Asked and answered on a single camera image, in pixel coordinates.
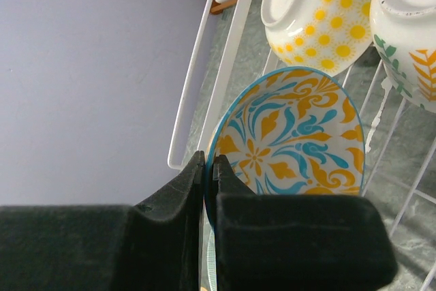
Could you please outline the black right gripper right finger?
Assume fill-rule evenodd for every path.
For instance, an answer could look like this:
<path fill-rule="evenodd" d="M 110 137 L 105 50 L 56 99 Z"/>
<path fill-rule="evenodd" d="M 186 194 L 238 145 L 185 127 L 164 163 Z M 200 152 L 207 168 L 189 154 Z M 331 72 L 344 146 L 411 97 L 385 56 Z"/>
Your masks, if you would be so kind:
<path fill-rule="evenodd" d="M 219 290 L 378 290 L 398 272 L 375 206 L 360 196 L 257 195 L 216 157 Z"/>

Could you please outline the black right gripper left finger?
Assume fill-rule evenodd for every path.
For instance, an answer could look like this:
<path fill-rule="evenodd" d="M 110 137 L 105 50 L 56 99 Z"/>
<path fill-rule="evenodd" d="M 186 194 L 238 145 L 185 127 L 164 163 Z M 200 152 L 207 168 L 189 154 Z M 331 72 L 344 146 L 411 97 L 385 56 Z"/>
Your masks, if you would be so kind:
<path fill-rule="evenodd" d="M 198 290 L 204 171 L 133 206 L 1 207 L 1 289 Z"/>

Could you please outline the blue orange floral bowl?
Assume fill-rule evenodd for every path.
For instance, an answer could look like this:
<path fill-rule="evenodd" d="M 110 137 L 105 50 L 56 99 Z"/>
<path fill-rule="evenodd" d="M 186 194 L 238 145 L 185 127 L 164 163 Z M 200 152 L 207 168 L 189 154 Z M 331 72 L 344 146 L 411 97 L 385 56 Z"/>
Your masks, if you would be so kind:
<path fill-rule="evenodd" d="M 207 175 L 220 155 L 259 195 L 357 196 L 364 182 L 358 109 L 334 78 L 310 67 L 281 68 L 247 86 L 214 128 Z"/>

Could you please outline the yellow sun pattern bowl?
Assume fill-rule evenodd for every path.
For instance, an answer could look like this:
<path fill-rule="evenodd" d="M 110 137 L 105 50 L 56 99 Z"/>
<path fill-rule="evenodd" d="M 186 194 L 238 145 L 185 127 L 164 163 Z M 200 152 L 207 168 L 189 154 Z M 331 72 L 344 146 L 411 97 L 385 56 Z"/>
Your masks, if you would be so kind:
<path fill-rule="evenodd" d="M 371 0 L 262 0 L 261 19 L 271 50 L 288 66 L 336 76 L 372 42 Z"/>

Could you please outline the orange flower green leaf bowl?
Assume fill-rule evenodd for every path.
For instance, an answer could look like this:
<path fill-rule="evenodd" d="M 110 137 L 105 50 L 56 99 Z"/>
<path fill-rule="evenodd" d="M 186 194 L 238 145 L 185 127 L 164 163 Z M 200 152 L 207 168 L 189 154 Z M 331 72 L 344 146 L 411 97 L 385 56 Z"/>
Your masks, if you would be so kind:
<path fill-rule="evenodd" d="M 371 0 L 370 25 L 393 87 L 435 111 L 435 0 Z"/>

